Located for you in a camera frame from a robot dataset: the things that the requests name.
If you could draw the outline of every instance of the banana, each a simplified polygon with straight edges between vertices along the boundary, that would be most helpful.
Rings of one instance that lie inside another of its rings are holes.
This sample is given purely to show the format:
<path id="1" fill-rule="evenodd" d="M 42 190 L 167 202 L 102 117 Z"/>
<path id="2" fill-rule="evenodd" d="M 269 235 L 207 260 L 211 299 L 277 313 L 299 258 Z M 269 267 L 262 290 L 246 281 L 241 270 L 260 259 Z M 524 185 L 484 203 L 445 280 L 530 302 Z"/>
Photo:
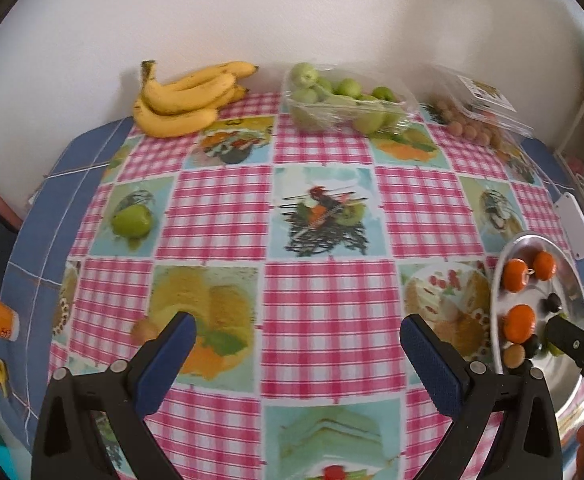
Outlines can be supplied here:
<path id="1" fill-rule="evenodd" d="M 230 103 L 243 99 L 243 97 L 245 97 L 245 94 L 248 91 L 249 90 L 246 89 L 244 86 L 234 85 L 222 96 L 212 101 L 205 108 L 223 108 L 224 106 L 229 105 Z"/>
<path id="2" fill-rule="evenodd" d="M 244 77 L 254 74 L 258 69 L 258 66 L 252 65 L 252 63 L 246 61 L 230 61 L 228 63 L 212 65 L 200 70 L 195 70 L 194 72 L 185 74 L 181 79 L 165 85 L 165 87 L 170 90 L 186 90 L 188 88 L 194 88 L 201 83 L 210 81 L 210 79 L 220 74 L 227 73 L 234 74 L 236 79 L 243 79 Z"/>
<path id="3" fill-rule="evenodd" d="M 219 74 L 206 83 L 186 90 L 165 88 L 155 79 L 156 63 L 141 63 L 143 78 L 142 96 L 147 105 L 160 115 L 177 115 L 198 110 L 219 98 L 234 86 L 234 74 Z"/>
<path id="4" fill-rule="evenodd" d="M 150 110 L 139 96 L 134 102 L 132 117 L 150 137 L 181 137 L 210 126 L 216 121 L 218 110 L 201 108 L 181 115 L 160 116 Z"/>

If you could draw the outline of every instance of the tangerine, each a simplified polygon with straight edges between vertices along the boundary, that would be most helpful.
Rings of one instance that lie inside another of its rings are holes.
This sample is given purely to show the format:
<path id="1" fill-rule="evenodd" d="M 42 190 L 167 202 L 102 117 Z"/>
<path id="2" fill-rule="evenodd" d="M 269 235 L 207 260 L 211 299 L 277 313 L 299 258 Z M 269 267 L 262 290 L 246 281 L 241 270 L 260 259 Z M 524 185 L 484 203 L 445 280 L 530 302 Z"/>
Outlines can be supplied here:
<path id="1" fill-rule="evenodd" d="M 510 309 L 505 316 L 503 333 L 508 341 L 514 344 L 523 344 L 534 333 L 536 328 L 536 314 L 532 307 L 518 304 Z"/>
<path id="2" fill-rule="evenodd" d="M 541 251 L 536 254 L 532 268 L 534 269 L 536 278 L 545 282 L 556 274 L 556 260 L 547 251 Z"/>
<path id="3" fill-rule="evenodd" d="M 508 261 L 503 269 L 503 287 L 510 292 L 520 292 L 527 286 L 529 274 L 527 264 L 519 258 L 514 258 Z"/>

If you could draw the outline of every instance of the silver plate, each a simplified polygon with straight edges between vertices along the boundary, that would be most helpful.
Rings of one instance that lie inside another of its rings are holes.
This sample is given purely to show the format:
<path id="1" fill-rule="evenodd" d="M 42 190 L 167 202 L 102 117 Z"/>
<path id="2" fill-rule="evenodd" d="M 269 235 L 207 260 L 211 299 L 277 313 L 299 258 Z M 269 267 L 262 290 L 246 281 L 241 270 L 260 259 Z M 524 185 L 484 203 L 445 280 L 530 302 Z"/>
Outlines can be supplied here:
<path id="1" fill-rule="evenodd" d="M 539 251 L 547 251 L 556 260 L 556 275 L 549 281 L 541 282 L 530 277 L 530 282 L 521 292 L 507 292 L 500 286 L 500 280 L 505 264 L 512 258 L 520 258 L 527 266 L 532 267 L 534 256 Z M 496 269 L 491 286 L 491 314 L 490 331 L 494 369 L 503 373 L 501 349 L 510 345 L 502 335 L 500 329 L 502 319 L 513 306 L 524 303 L 534 309 L 536 313 L 536 334 L 543 340 L 545 322 L 553 315 L 543 308 L 542 300 L 550 292 L 556 292 L 562 301 L 563 312 L 568 319 L 584 330 L 584 292 L 578 273 L 574 265 L 568 260 L 563 251 L 547 238 L 527 231 L 519 234 L 505 246 Z M 566 355 L 553 356 L 545 349 L 532 359 L 534 366 L 545 374 L 547 386 L 550 389 L 554 412 L 559 416 L 574 398 L 581 376 L 572 359 Z"/>

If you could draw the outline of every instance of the white wall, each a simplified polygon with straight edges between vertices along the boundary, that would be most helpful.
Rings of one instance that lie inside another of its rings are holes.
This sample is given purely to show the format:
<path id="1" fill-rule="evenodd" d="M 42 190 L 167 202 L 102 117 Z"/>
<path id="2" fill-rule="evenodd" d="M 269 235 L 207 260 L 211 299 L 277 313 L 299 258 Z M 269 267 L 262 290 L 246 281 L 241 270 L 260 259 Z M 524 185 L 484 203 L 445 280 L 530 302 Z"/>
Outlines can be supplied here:
<path id="1" fill-rule="evenodd" d="M 553 144 L 584 91 L 573 0 L 20 0 L 0 26 L 0 193 L 26 197 L 67 142 L 130 113 L 138 63 L 159 78 L 229 59 L 275 89 L 297 60 L 400 73 L 440 62 L 499 86 Z"/>

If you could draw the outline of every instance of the silver bolt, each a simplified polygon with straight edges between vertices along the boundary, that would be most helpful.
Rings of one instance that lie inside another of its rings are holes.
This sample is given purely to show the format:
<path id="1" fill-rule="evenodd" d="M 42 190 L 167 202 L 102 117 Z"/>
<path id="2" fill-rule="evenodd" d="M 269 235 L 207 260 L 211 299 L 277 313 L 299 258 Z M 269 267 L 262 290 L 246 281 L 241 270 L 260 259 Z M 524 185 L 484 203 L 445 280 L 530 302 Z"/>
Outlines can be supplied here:
<path id="1" fill-rule="evenodd" d="M 542 370 L 540 368 L 534 367 L 530 370 L 530 375 L 534 378 L 534 379 L 542 379 L 544 377 L 544 375 L 542 374 Z"/>
<path id="2" fill-rule="evenodd" d="M 480 361 L 472 361 L 470 363 L 470 370 L 475 374 L 481 375 L 485 373 L 487 367 Z"/>
<path id="3" fill-rule="evenodd" d="M 128 367 L 128 362 L 125 359 L 117 359 L 110 365 L 110 370 L 115 374 L 120 374 Z"/>
<path id="4" fill-rule="evenodd" d="M 56 370 L 54 370 L 54 373 L 52 374 L 52 378 L 55 381 L 60 381 L 66 375 L 67 375 L 67 370 L 65 368 L 57 368 Z"/>

